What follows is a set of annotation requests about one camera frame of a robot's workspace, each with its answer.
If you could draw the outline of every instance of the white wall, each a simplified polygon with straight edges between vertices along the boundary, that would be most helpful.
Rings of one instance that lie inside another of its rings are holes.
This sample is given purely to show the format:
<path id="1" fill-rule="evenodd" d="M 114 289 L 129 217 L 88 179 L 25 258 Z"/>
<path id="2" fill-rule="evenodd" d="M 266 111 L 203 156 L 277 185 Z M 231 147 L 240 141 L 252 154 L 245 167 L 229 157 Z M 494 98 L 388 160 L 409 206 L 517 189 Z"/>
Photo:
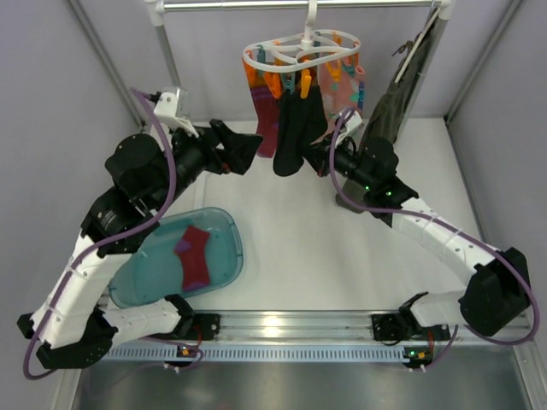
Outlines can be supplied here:
<path id="1" fill-rule="evenodd" d="M 81 0 L 129 85 L 147 90 L 168 85 L 169 77 L 142 0 Z M 477 55 L 509 0 L 458 0 L 453 19 L 431 66 L 417 115 L 446 114 Z M 350 32 L 363 43 L 370 114 L 385 91 L 400 57 L 391 54 L 414 39 L 427 8 L 320 9 L 316 26 Z M 303 30 L 305 11 L 205 11 L 166 16 L 168 35 L 196 119 L 217 116 L 251 120 L 254 110 L 241 64 L 251 43 Z"/>
<path id="2" fill-rule="evenodd" d="M 51 290 L 110 185 L 104 160 L 134 130 L 62 1 L 11 2 L 0 13 L 0 56 L 0 407 L 39 410 L 56 376 L 23 378 L 15 322 Z"/>
<path id="3" fill-rule="evenodd" d="M 485 234 L 526 255 L 547 313 L 547 2 L 521 7 L 454 119 L 452 131 Z M 547 327 L 538 334 L 547 363 Z"/>

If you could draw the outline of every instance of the teal plastic tray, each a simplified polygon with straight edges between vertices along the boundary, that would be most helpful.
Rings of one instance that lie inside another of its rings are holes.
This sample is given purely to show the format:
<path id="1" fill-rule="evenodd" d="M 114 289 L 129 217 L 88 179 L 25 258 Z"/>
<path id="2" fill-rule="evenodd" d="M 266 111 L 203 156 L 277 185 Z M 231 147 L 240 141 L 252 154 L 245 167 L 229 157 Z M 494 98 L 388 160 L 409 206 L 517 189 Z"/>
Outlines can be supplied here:
<path id="1" fill-rule="evenodd" d="M 174 253 L 188 226 L 207 231 L 205 260 L 210 284 L 184 292 L 184 272 Z M 162 219 L 138 252 L 114 275 L 109 284 L 112 301 L 120 308 L 142 306 L 167 295 L 184 298 L 230 284 L 243 267 L 241 237 L 230 214 L 219 208 L 204 208 Z"/>

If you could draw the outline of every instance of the metal rod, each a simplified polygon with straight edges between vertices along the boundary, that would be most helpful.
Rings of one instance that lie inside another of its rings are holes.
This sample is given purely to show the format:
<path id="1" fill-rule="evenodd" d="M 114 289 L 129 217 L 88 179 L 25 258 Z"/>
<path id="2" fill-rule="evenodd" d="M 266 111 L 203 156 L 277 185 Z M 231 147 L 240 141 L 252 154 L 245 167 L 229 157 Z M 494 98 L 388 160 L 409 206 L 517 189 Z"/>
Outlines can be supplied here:
<path id="1" fill-rule="evenodd" d="M 499 43 L 500 39 L 502 38 L 502 35 L 507 30 L 510 22 L 514 19 L 516 13 L 521 8 L 521 5 L 525 2 L 525 0 L 513 0 L 505 12 L 503 13 L 502 18 L 497 23 L 497 27 L 490 36 L 490 39 L 488 40 L 488 43 L 486 44 L 486 47 L 482 50 L 480 53 L 479 58 L 477 61 L 473 64 L 473 68 L 471 69 L 471 72 L 467 76 L 467 80 L 463 87 L 460 89 L 460 92 L 456 96 L 456 99 L 450 106 L 450 110 L 448 114 L 444 117 L 446 124 L 449 124 L 452 122 L 454 117 L 456 116 L 458 109 L 460 109 L 463 100 L 465 99 L 466 95 L 468 94 L 469 90 L 471 89 L 471 86 L 474 84 L 475 80 L 477 79 L 478 75 L 482 71 L 483 66 L 490 58 L 492 51 L 496 48 L 497 44 Z"/>
<path id="2" fill-rule="evenodd" d="M 318 6 L 325 9 L 365 7 L 440 7 L 441 0 L 318 0 Z M 204 11 L 204 10 L 245 10 L 245 9 L 299 9 L 308 7 L 308 0 L 248 0 L 220 1 L 208 3 L 165 2 L 163 10 Z"/>
<path id="3" fill-rule="evenodd" d="M 160 42 L 162 47 L 163 58 L 165 64 L 168 66 L 169 77 L 171 78 L 171 83 L 180 87 L 180 77 L 179 71 L 177 71 L 177 65 L 174 62 L 173 52 L 171 51 L 171 44 L 169 44 L 168 33 L 165 30 L 165 25 L 156 26 L 157 39 Z"/>
<path id="4" fill-rule="evenodd" d="M 84 32 L 85 37 L 87 38 L 87 41 L 89 41 L 91 48 L 103 65 L 103 68 L 106 70 L 107 75 L 112 81 L 115 89 L 118 91 L 121 101 L 126 106 L 126 109 L 131 115 L 133 121 L 135 121 L 135 124 L 137 124 L 137 126 L 141 127 L 143 120 L 140 117 L 137 105 L 129 94 L 129 90 L 124 84 L 123 79 L 121 79 L 120 73 L 112 62 L 109 53 L 107 52 L 103 42 L 99 38 L 97 31 L 95 30 L 95 27 L 87 16 L 84 8 L 80 4 L 79 0 L 66 0 L 66 4 L 68 6 L 68 9 L 74 16 L 75 20 L 79 23 L 80 28 Z"/>

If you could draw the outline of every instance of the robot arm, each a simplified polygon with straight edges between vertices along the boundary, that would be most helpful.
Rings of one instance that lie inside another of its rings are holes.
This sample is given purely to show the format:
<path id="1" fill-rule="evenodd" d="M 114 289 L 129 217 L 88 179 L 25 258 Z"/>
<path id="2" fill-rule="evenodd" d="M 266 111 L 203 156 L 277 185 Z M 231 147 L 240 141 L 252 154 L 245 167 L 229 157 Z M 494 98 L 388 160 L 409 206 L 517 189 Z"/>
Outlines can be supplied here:
<path id="1" fill-rule="evenodd" d="M 212 120 L 210 127 L 194 127 L 181 113 L 179 89 L 150 97 L 156 103 L 159 120 L 174 130 L 175 198 L 203 171 L 243 175 L 250 168 L 261 137 L 234 133 L 219 120 Z M 405 302 L 399 313 L 409 336 L 420 328 L 463 322 L 482 335 L 495 334 L 530 303 L 515 278 L 495 259 L 499 251 L 492 247 L 484 250 L 459 235 L 458 230 L 435 223 L 444 220 L 396 176 L 398 158 L 389 142 L 371 138 L 361 153 L 356 152 L 351 136 L 361 129 L 360 118 L 352 117 L 346 123 L 335 147 L 335 170 L 367 192 L 363 198 L 367 211 L 420 243 L 450 267 L 466 287 L 462 292 L 420 294 Z M 326 138 L 304 155 L 319 176 L 329 174 L 330 142 Z M 114 186 L 91 206 L 65 272 L 44 304 L 18 320 L 25 337 L 42 343 L 37 357 L 46 369 L 88 367 L 112 347 L 140 337 L 161 334 L 184 338 L 195 318 L 190 305 L 178 295 L 142 307 L 106 311 L 97 307 L 117 270 L 158 224 L 103 246 L 83 258 L 77 268 L 71 267 L 73 259 L 94 243 L 150 220 L 167 197 L 166 157 L 149 135 L 124 139 L 106 161 L 106 168 Z M 389 209 L 403 212 L 394 214 L 387 212 Z M 516 249 L 501 255 L 529 284 L 524 255 Z M 64 291 L 55 297 L 59 286 Z"/>
<path id="2" fill-rule="evenodd" d="M 306 154 L 320 176 L 329 173 L 330 148 L 327 139 Z M 449 267 L 465 288 L 419 294 L 405 302 L 399 314 L 408 336 L 417 334 L 420 328 L 462 323 L 486 337 L 496 334 L 530 305 L 523 287 L 496 256 L 508 261 L 529 286 L 525 256 L 514 248 L 500 252 L 454 228 L 396 176 L 397 164 L 392 144 L 383 138 L 370 138 L 361 153 L 349 139 L 337 141 L 334 168 L 364 189 L 366 209 L 362 210 L 413 238 Z"/>
<path id="3" fill-rule="evenodd" d="M 175 130 L 171 140 L 176 165 L 175 198 L 203 171 L 243 175 L 262 138 L 232 132 L 219 120 L 211 120 L 209 127 L 194 127 L 176 117 L 179 103 L 176 90 L 166 91 L 155 108 L 160 120 Z M 96 249 L 72 268 L 84 249 L 150 220 L 168 193 L 166 157 L 150 135 L 140 133 L 124 139 L 105 166 L 114 186 L 92 204 L 68 266 L 44 304 L 18 320 L 25 337 L 39 333 L 42 344 L 37 357 L 46 369 L 88 367 L 112 347 L 140 337 L 162 334 L 183 338 L 194 319 L 190 305 L 178 295 L 142 307 L 105 311 L 97 307 L 117 270 L 159 224 Z M 60 286 L 63 290 L 55 297 Z"/>

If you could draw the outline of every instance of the clothespin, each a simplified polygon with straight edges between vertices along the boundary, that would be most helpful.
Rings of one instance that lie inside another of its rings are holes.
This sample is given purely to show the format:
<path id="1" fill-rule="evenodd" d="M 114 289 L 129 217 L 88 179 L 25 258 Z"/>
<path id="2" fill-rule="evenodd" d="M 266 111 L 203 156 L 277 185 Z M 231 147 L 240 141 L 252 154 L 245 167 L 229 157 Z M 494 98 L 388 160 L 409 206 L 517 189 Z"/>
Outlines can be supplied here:
<path id="1" fill-rule="evenodd" d="M 256 53 L 256 60 L 258 62 L 261 62 L 262 64 L 266 64 L 266 51 L 264 51 L 264 47 L 262 47 L 261 44 L 258 44 L 258 52 Z M 264 74 L 263 71 L 258 70 L 259 74 Z"/>
<path id="2" fill-rule="evenodd" d="M 342 60 L 342 68 L 351 78 L 353 78 L 356 76 L 356 66 L 353 65 L 353 59 L 351 57 L 353 56 L 345 57 Z"/>
<path id="3" fill-rule="evenodd" d="M 297 77 L 296 73 L 281 74 L 281 82 L 283 83 L 283 89 L 289 90 L 291 94 L 294 92 L 294 83 L 295 83 L 296 77 Z"/>
<path id="4" fill-rule="evenodd" d="M 336 60 L 336 65 L 337 65 L 337 67 L 333 68 L 331 66 L 330 62 L 325 63 L 326 69 L 331 74 L 334 81 L 338 83 L 340 81 L 340 74 L 341 74 L 341 71 L 342 71 L 342 69 L 341 69 L 342 64 L 341 64 L 340 60 Z"/>
<path id="5" fill-rule="evenodd" d="M 281 80 L 279 79 L 279 74 L 265 71 L 262 77 L 272 93 L 273 98 L 276 100 L 279 99 L 281 97 Z"/>
<path id="6" fill-rule="evenodd" d="M 342 45 L 342 38 L 336 32 L 332 32 L 332 40 L 334 40 L 334 43 Z"/>
<path id="7" fill-rule="evenodd" d="M 247 56 L 252 58 L 252 52 L 250 50 L 247 50 Z M 247 82 L 252 87 L 256 82 L 256 70 L 247 64 L 245 60 L 243 60 L 243 67 L 245 69 L 245 74 L 247 75 Z"/>
<path id="8" fill-rule="evenodd" d="M 302 70 L 302 79 L 300 80 L 300 98 L 308 98 L 309 87 L 311 86 L 311 74 L 307 68 Z"/>

